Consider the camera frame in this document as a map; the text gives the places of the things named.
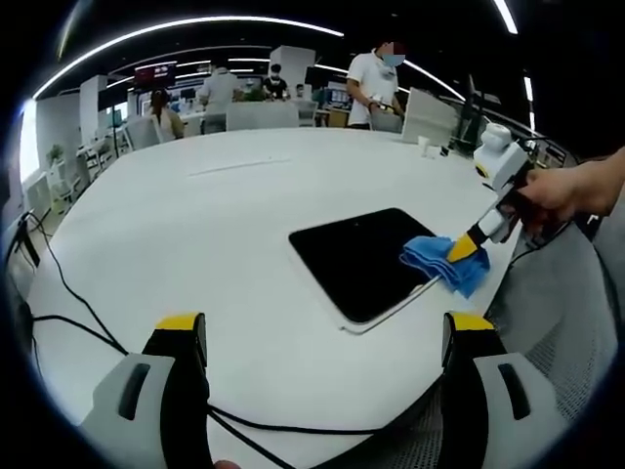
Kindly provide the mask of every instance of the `white pillar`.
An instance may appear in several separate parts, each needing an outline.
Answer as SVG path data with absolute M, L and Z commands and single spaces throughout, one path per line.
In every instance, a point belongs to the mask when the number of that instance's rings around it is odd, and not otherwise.
M 106 111 L 98 112 L 98 94 L 104 89 L 104 75 L 96 75 L 80 85 L 80 130 L 83 145 L 91 143 L 98 134 L 98 129 L 106 128 Z
M 311 49 L 280 46 L 271 51 L 270 73 L 273 64 L 282 65 L 280 76 L 289 85 L 291 96 L 295 96 L 295 87 L 300 83 L 304 84 L 308 67 L 314 65 L 314 55 L 315 52 Z

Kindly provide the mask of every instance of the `face mask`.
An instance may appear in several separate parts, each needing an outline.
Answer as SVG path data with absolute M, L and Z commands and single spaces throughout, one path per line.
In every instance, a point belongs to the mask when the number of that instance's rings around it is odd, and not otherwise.
M 406 60 L 404 55 L 384 54 L 382 60 L 387 66 L 400 66 Z

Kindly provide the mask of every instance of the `white wall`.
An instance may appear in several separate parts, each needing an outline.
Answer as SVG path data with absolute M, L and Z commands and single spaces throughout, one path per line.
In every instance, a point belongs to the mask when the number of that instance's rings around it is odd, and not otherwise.
M 80 128 L 82 143 L 87 145 L 99 129 L 106 128 L 106 112 L 98 112 L 98 94 L 106 89 L 106 77 L 96 75 L 80 85 Z
M 314 65 L 314 56 L 315 52 L 311 49 L 280 46 L 271 51 L 270 70 L 273 64 L 282 65 L 280 76 L 289 86 L 291 96 L 295 96 L 295 87 L 298 83 L 304 84 L 308 67 Z
M 40 168 L 48 169 L 46 154 L 54 144 L 63 155 L 76 155 L 81 145 L 81 99 L 78 93 L 37 102 L 37 150 Z

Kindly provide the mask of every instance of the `ceiling light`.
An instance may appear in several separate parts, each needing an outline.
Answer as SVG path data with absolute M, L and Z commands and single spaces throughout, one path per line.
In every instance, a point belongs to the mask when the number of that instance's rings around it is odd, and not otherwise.
M 43 85 L 41 85 L 41 87 L 37 91 L 35 91 L 35 93 L 34 93 L 34 95 L 32 97 L 33 97 L 33 99 L 36 100 L 37 98 L 39 98 L 39 96 L 41 96 L 41 94 L 44 91 L 46 91 L 48 88 L 50 88 L 62 76 L 64 76 L 66 73 L 68 73 L 72 69 L 76 68 L 77 66 L 79 66 L 80 64 L 85 62 L 86 60 L 94 57 L 96 54 L 99 54 L 100 52 L 105 51 L 106 49 L 108 49 L 110 47 L 113 47 L 113 46 L 115 46 L 117 44 L 120 44 L 120 43 L 122 43 L 124 41 L 127 41 L 129 39 L 132 39 L 134 37 L 138 37 L 138 36 L 141 36 L 143 34 L 148 34 L 149 32 L 158 31 L 160 29 L 167 29 L 169 27 L 183 26 L 183 25 L 186 25 L 186 24 L 198 24 L 198 23 L 202 23 L 202 22 L 223 22 L 223 21 L 271 22 L 271 23 L 277 23 L 277 24 L 286 24 L 286 25 L 290 25 L 290 26 L 302 27 L 302 28 L 305 28 L 305 29 L 312 29 L 312 30 L 315 30 L 315 31 L 324 32 L 326 34 L 331 34 L 333 36 L 338 36 L 338 37 L 343 37 L 344 36 L 344 34 L 342 32 L 335 31 L 335 30 L 332 30 L 332 29 L 328 29 L 326 27 L 315 26 L 314 24 L 308 24 L 308 23 L 305 23 L 305 22 L 291 21 L 291 20 L 281 20 L 279 18 L 267 18 L 267 17 L 230 17 L 230 16 L 228 16 L 228 17 L 203 17 L 203 18 L 189 18 L 187 20 L 177 20 L 177 21 L 163 22 L 161 24 L 155 24 L 154 26 L 145 27 L 143 29 L 138 29 L 136 31 L 129 32 L 128 34 L 124 34 L 123 36 L 116 37 L 115 39 L 112 39 L 112 40 L 110 40 L 108 42 L 105 42 L 102 45 L 96 47 L 95 49 L 92 49 L 91 51 L 87 52 L 86 54 L 83 54 L 78 59 L 76 59 L 73 62 L 67 64 L 61 70 L 59 70 L 57 73 L 55 73 L 48 81 L 46 81 Z
M 508 5 L 506 5 L 505 0 L 493 0 L 493 2 L 495 2 L 497 10 L 499 10 L 501 18 L 504 19 L 508 32 L 511 34 L 519 34 L 515 20 L 512 18 L 512 14 L 510 13 L 510 9 L 508 8 Z
M 534 102 L 534 91 L 531 87 L 531 79 L 529 77 L 525 77 L 523 79 L 525 81 L 525 93 L 527 94 L 527 100 L 531 103 Z
M 186 75 L 178 75 L 176 77 L 177 80 L 181 80 L 183 78 L 192 78 L 193 76 L 202 76 L 202 75 L 208 75 L 208 71 L 198 71 L 197 73 L 188 73 Z
M 106 89 L 112 88 L 113 86 L 121 85 L 122 83 L 126 83 L 127 81 L 130 81 L 133 78 L 135 78 L 135 77 L 134 76 L 129 76 L 128 78 L 124 78 L 123 80 L 119 80 L 119 81 L 116 81 L 114 83 L 111 83 L 110 85 L 106 85 Z
M 187 64 L 177 64 L 176 68 L 180 68 L 181 66 L 203 65 L 203 64 L 209 64 L 209 63 L 211 63 L 211 61 L 189 62 Z
M 138 66 L 137 68 L 135 68 L 135 70 L 143 70 L 144 68 L 152 68 L 154 66 L 161 66 L 161 65 L 173 65 L 175 63 L 176 63 L 176 61 L 161 62 L 160 64 L 141 65 L 141 66 Z
M 228 59 L 228 62 L 271 62 L 270 59 Z
M 428 78 L 430 78 L 431 80 L 434 80 L 436 83 L 438 83 L 440 86 L 442 86 L 444 89 L 448 90 L 451 94 L 453 94 L 454 96 L 456 96 L 459 100 L 461 101 L 465 101 L 465 97 L 462 96 L 460 93 L 458 93 L 456 90 L 454 90 L 453 88 L 451 88 L 448 84 L 446 84 L 444 81 L 442 81 L 439 78 L 436 78 L 435 76 L 433 76 L 431 73 L 429 73 L 428 71 L 424 70 L 423 68 L 421 68 L 419 65 L 412 63 L 411 61 L 403 61 L 404 64 L 408 65 L 410 68 L 414 68 L 415 70 L 423 73 L 424 75 L 426 75 Z
M 336 66 L 328 66 L 328 65 L 321 65 L 321 64 L 315 64 L 314 65 L 316 68 L 323 68 L 324 70 L 330 70 L 330 71 L 338 71 L 339 73 L 348 73 L 347 70 L 343 70 L 342 68 L 337 68 Z

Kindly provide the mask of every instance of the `woman with long hair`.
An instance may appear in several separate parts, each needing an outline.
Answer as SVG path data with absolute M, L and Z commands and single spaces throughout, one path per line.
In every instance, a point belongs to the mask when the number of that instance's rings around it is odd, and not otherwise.
M 165 141 L 178 140 L 185 136 L 185 124 L 178 114 L 171 110 L 169 94 L 164 89 L 152 91 L 150 104 L 151 113 L 156 116 L 158 125 Z

